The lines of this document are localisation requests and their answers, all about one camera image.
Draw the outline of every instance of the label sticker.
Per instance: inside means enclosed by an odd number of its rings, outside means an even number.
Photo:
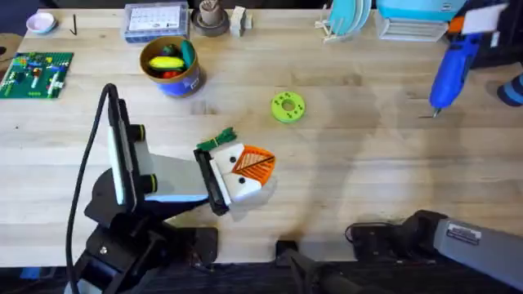
[[[480,231],[455,224],[449,224],[449,227],[447,227],[447,236],[472,245],[479,245],[481,240]]]
[[[451,11],[452,10],[452,4],[445,2],[443,3],[443,6],[441,7],[441,11]]]
[[[190,88],[191,89],[196,88],[196,86],[198,86],[198,83],[199,83],[199,78],[196,78],[195,81],[190,84]]]
[[[490,40],[490,47],[497,47],[499,44],[499,32],[494,32],[492,34],[492,39]]]
[[[129,30],[177,29],[180,26],[180,7],[133,8]]]

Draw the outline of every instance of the green circuit board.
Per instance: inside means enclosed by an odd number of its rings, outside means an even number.
[[[57,98],[64,86],[73,53],[16,53],[0,85],[0,99]]]

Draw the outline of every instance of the wooden table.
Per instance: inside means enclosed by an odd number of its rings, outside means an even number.
[[[384,42],[370,18],[352,42],[323,45],[318,11],[253,11],[242,38],[192,34],[204,87],[164,96],[141,72],[142,45],[120,35],[121,10],[53,10],[60,27],[28,33],[20,51],[71,51],[58,100],[0,100],[0,266],[63,265],[74,183],[102,87],[118,86],[131,120],[147,126],[151,152],[192,158],[204,138],[233,126],[277,157],[275,191],[255,207],[216,217],[208,206],[172,220],[220,230],[219,261],[269,261],[280,236],[316,259],[351,259],[344,229],[430,209],[523,234],[523,112],[493,89],[519,65],[470,73],[438,119],[427,97],[446,45]],[[72,28],[77,15],[78,36]],[[306,100],[305,117],[271,117],[279,91]],[[93,147],[74,230],[79,256],[95,223],[83,215],[109,166],[106,122]]]

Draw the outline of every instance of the blue glue gun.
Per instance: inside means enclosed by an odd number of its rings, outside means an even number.
[[[438,74],[432,85],[430,103],[433,117],[449,107],[463,89],[468,70],[480,48],[481,33],[457,36],[441,61]]]

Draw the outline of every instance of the blue container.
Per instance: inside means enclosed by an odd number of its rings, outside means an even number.
[[[147,76],[157,84],[158,88],[166,95],[187,97],[196,92],[203,84],[201,70],[198,63],[198,55],[194,51],[194,61],[182,74],[174,78],[159,78],[149,67],[149,60],[159,56],[163,47],[173,44],[180,48],[186,39],[183,37],[161,37],[147,44],[140,54],[140,67]]]
[[[450,21],[467,0],[377,0],[383,18]]]

